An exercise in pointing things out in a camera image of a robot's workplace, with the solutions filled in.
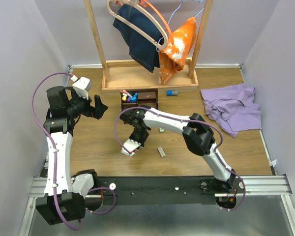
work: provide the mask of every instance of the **blue jeans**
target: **blue jeans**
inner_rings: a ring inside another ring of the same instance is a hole
[[[152,21],[134,7],[124,4],[119,9],[118,15],[146,32],[156,42],[162,37]],[[129,55],[133,60],[150,72],[154,71],[155,66],[159,68],[159,57],[155,45],[118,19],[115,19],[113,26],[120,31],[124,41],[129,46]]]

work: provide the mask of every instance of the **orange patterned fabric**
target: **orange patterned fabric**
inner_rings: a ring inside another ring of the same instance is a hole
[[[168,44],[158,53],[160,64],[159,83],[166,84],[175,74],[183,70],[186,58],[197,37],[196,18],[189,18],[179,29],[173,32],[174,44]]]

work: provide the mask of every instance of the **wooden clothes rack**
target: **wooden clothes rack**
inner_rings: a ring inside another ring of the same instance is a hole
[[[166,85],[160,85],[158,82],[158,68],[155,68],[154,72],[150,73],[134,60],[106,61],[96,25],[94,11],[90,1],[91,0],[84,0],[84,4],[88,13],[88,19],[98,50],[99,58],[103,66],[103,92],[119,92],[121,89],[198,89],[199,83],[195,67],[203,36],[207,27],[207,21],[210,15],[213,0],[206,0],[192,58],[188,58],[186,60],[184,69],[176,74],[168,83],[166,83]]]

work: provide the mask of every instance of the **wooden tabletop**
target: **wooden tabletop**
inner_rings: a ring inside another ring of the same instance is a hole
[[[243,83],[238,68],[196,69],[200,89],[212,89]],[[186,147],[182,136],[153,128],[145,147],[133,157],[121,154],[121,146],[114,135],[114,123],[121,112],[120,94],[105,95],[101,92],[102,69],[74,69],[73,74],[85,76],[93,81],[89,95],[101,96],[108,106],[103,118],[81,117],[74,128],[71,148],[71,174],[85,169],[95,169],[99,176],[199,176],[212,175],[211,169],[200,157]],[[180,92],[178,96],[167,97],[159,92],[159,110],[177,114],[199,113],[204,119],[217,126],[204,113],[200,91]],[[117,126],[118,136],[125,142],[133,127],[121,120]],[[259,130],[241,131],[232,138],[224,134],[224,143],[219,148],[226,162],[240,175],[271,175],[265,149]],[[166,157],[161,158],[157,148],[161,146]]]

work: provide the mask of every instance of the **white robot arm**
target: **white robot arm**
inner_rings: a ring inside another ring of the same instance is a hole
[[[44,128],[50,133],[56,144],[53,148],[50,138],[48,143],[48,175],[44,190],[44,197],[36,199],[36,209],[48,222],[53,225],[61,223],[54,203],[54,188],[57,190],[57,199],[67,221],[82,219],[85,216],[85,198],[90,189],[99,187],[98,176],[95,170],[78,172],[71,181],[70,151],[73,140],[73,129],[76,118],[80,115],[100,119],[107,106],[102,104],[98,95],[94,96],[95,107],[91,106],[88,91],[91,81],[88,78],[71,78],[74,82],[71,87],[57,86],[47,90],[50,108],[46,115]],[[69,100],[66,90],[71,91]],[[57,152],[57,176],[55,176],[55,152]]]
[[[232,168],[225,162],[218,149],[213,151],[216,147],[213,131],[207,125],[196,123],[197,120],[204,122],[199,114],[178,116],[143,106],[142,109],[123,113],[120,119],[134,126],[133,133],[121,150],[123,154],[133,156],[140,147],[144,146],[144,142],[148,138],[147,131],[151,127],[162,128],[182,135],[188,149],[192,153],[202,156],[217,180],[225,183],[232,181],[231,172],[226,170],[232,170]]]

